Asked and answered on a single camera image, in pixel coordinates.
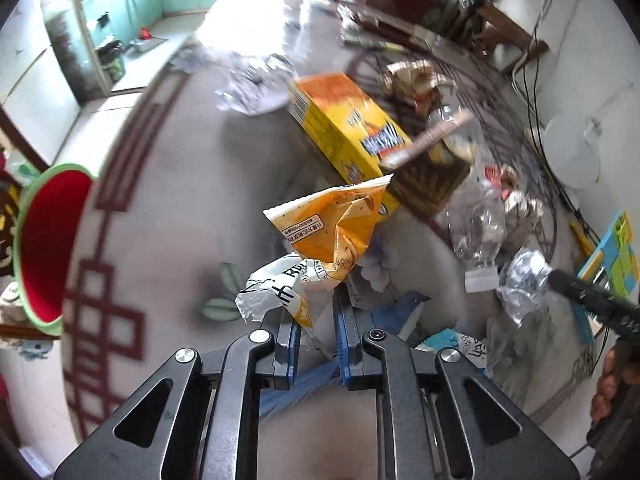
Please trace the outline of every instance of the black metal bracket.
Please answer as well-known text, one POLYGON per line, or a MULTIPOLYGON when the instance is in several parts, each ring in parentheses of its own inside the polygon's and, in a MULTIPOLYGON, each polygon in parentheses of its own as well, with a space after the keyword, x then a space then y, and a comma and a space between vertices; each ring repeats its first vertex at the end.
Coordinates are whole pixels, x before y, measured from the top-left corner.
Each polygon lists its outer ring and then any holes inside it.
POLYGON ((384 434, 379 460, 385 462, 386 480, 435 478, 430 415, 438 461, 453 478, 579 478, 573 462, 457 349, 437 354, 410 349, 375 328, 368 312, 352 306, 342 285, 334 294, 334 322, 337 337, 346 342, 339 357, 348 389, 379 393, 384 434), (424 398, 431 405, 425 406, 424 398))
MULTIPOLYGON (((578 479, 574 464, 458 350, 410 349, 353 307, 344 285, 334 294, 334 321, 344 383, 377 392, 380 478, 434 479, 437 460, 448 478, 578 479)), ((177 351, 55 479, 255 480, 260 391, 292 385, 299 341, 300 327, 280 307, 227 349, 177 351)))

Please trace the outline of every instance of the white bottle cap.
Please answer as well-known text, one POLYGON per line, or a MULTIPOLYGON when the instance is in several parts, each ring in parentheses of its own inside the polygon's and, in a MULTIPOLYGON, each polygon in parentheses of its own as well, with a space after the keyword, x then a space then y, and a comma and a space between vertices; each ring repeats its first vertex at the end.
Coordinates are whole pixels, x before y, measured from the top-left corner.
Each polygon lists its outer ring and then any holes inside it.
POLYGON ((498 268, 478 267, 465 272, 465 290, 467 292, 484 292, 494 290, 498 283, 498 268))

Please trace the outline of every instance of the green bowl rim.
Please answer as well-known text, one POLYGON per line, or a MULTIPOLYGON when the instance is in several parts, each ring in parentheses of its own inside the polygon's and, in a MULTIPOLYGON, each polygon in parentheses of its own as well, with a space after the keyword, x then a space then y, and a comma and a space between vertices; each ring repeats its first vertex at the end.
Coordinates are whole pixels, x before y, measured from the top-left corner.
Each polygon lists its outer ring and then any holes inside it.
POLYGON ((27 295, 22 288, 22 267, 20 266, 20 234, 22 232, 22 226, 24 224, 24 219, 26 218, 26 214, 29 211, 31 206, 31 202, 33 202, 36 193, 39 192, 42 187, 49 182, 53 177, 63 173, 64 171, 80 171, 84 173, 91 180, 95 180, 95 177, 91 174, 91 172, 85 168, 84 166, 80 166, 80 164, 74 164, 72 162, 67 162, 65 164, 59 164, 57 166, 52 166, 44 173, 42 173, 36 180, 34 180, 29 187, 25 190, 25 193, 22 197, 20 197, 20 212, 18 213, 18 221, 15 225, 15 237, 14 237, 14 271, 15 271, 15 281, 18 283, 18 295, 20 296, 20 300, 22 301, 22 307, 24 309, 25 314, 29 318, 29 321, 33 323, 33 325, 40 330, 42 333, 47 335, 61 335, 62 334, 62 314, 54 319, 53 321, 43 322, 41 321, 33 312, 29 300, 27 299, 27 295))

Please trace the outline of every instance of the leaf pattern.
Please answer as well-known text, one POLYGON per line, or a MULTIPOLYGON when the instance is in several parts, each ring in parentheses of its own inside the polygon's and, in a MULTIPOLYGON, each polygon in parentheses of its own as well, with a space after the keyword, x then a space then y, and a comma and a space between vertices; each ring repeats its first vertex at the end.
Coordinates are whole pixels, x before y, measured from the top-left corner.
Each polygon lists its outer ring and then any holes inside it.
POLYGON ((200 307, 200 313, 214 321, 233 321, 239 319, 240 312, 236 307, 236 294, 246 285, 246 278, 235 264, 220 264, 220 279, 226 292, 212 298, 200 307))

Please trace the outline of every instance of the white cabinet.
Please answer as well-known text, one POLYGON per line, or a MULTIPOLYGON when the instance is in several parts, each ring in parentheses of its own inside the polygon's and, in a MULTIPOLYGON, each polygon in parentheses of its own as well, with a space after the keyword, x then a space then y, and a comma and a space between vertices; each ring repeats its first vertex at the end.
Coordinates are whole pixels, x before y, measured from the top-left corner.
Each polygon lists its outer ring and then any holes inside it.
POLYGON ((80 107, 53 53, 40 0, 15 6, 0 30, 0 60, 0 104, 50 164, 80 107))
POLYGON ((2 107, 49 164, 80 112, 52 47, 24 74, 2 107))
POLYGON ((40 0, 20 0, 0 30, 0 103, 50 44, 40 0))

